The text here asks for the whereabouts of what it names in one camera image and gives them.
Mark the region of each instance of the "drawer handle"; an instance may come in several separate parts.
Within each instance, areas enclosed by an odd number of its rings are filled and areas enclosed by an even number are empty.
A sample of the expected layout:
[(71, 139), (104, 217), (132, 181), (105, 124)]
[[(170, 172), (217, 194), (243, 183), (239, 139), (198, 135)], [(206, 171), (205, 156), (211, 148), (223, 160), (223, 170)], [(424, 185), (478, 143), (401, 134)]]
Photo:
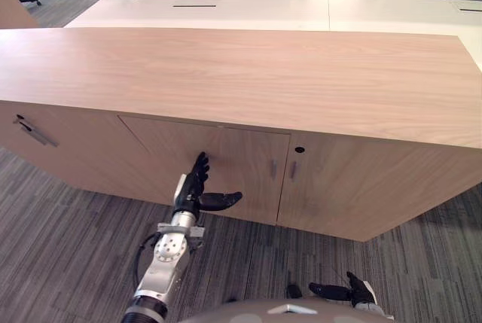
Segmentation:
[(41, 144), (43, 144), (43, 146), (52, 145), (55, 148), (58, 146), (56, 142), (53, 142), (52, 140), (50, 140), (47, 136), (45, 136), (43, 133), (38, 131), (38, 129), (35, 126), (33, 126), (30, 122), (27, 122), (25, 117), (22, 116), (21, 114), (17, 115), (17, 119), (14, 121), (14, 123), (19, 123), (20, 125), (22, 125), (21, 130), (24, 131), (27, 135), (32, 137), (37, 142), (40, 142)]
[(278, 171), (278, 161), (271, 160), (271, 178), (273, 180), (276, 179), (276, 173)]
[(296, 176), (296, 171), (298, 168), (298, 164), (296, 161), (293, 161), (293, 164), (291, 165), (291, 171), (289, 174), (289, 178), (294, 181), (294, 177)]

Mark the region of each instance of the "gray carpet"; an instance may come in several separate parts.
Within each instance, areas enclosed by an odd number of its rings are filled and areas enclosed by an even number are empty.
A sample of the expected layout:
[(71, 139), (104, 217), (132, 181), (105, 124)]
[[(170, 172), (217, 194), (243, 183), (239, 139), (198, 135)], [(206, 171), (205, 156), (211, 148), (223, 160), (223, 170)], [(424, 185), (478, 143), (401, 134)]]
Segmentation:
[(37, 20), (40, 27), (64, 27), (98, 0), (39, 0), (23, 3), (23, 6)]
[[(480, 322), (482, 186), (366, 243), (204, 215), (169, 321), (231, 297), (284, 297), (288, 271), (369, 280), (405, 322)], [(130, 296), (137, 245), (169, 207), (76, 190), (0, 148), (0, 316), (9, 323), (112, 323)], [(146, 252), (144, 269), (151, 256)]]

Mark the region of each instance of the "robotic arm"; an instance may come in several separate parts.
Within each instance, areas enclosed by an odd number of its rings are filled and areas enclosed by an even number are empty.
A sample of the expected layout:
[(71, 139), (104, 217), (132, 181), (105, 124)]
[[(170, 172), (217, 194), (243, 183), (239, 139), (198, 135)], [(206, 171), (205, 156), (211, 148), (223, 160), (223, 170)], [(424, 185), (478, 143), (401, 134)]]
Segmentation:
[[(203, 193), (209, 160), (201, 153), (191, 172), (182, 175), (174, 196), (174, 213), (170, 224), (158, 224), (154, 234), (154, 257), (138, 285), (122, 323), (163, 323), (168, 305), (179, 290), (182, 274), (188, 265), (193, 239), (203, 237), (197, 227), (200, 211), (219, 211), (236, 204), (241, 193)], [(359, 279), (350, 284), (352, 291), (330, 285), (310, 286), (324, 298), (368, 302), (353, 309), (323, 299), (246, 300), (220, 306), (210, 312), (189, 318), (185, 323), (388, 323), (376, 305), (374, 295), (366, 294)]]
[(196, 227), (200, 211), (220, 211), (236, 204), (237, 193), (203, 193), (209, 171), (209, 159), (203, 152), (191, 172), (182, 175), (174, 195), (170, 224), (159, 224), (163, 234), (154, 247), (154, 258), (134, 293), (122, 323), (162, 323), (167, 306), (179, 290), (182, 274), (188, 265), (189, 240), (202, 238), (204, 228)]

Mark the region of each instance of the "cabinet door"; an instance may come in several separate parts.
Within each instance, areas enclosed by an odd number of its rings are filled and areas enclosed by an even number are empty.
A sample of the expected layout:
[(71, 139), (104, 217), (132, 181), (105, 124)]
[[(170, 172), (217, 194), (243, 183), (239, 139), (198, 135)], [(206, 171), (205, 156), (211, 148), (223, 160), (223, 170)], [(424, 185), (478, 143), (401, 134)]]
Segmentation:
[(159, 181), (160, 203), (172, 203), (182, 173), (197, 155), (209, 155), (206, 192), (241, 191), (243, 199), (219, 214), (275, 224), (289, 136), (192, 123), (122, 117), (151, 154), (151, 174)]
[(475, 149), (294, 133), (278, 224), (366, 241), (480, 181)]
[[(17, 115), (53, 144), (26, 133)], [(0, 102), (0, 131), (0, 145), (75, 187), (138, 199), (156, 187), (147, 151), (115, 114)]]

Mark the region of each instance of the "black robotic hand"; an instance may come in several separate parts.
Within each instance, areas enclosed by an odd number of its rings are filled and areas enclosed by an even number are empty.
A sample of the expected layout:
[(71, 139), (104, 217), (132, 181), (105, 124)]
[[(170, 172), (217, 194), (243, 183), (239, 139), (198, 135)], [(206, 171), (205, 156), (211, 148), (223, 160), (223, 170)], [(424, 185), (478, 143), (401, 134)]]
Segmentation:
[(310, 283), (309, 288), (313, 293), (322, 298), (351, 301), (353, 306), (356, 306), (358, 303), (375, 303), (375, 298), (365, 282), (358, 279), (355, 274), (351, 272), (346, 272), (346, 276), (349, 278), (350, 288), (317, 283)]
[(194, 163), (193, 169), (186, 176), (181, 190), (175, 196), (174, 214), (188, 211), (199, 218), (202, 210), (216, 212), (236, 204), (243, 195), (236, 193), (204, 193), (204, 183), (208, 179), (209, 158), (201, 152)]

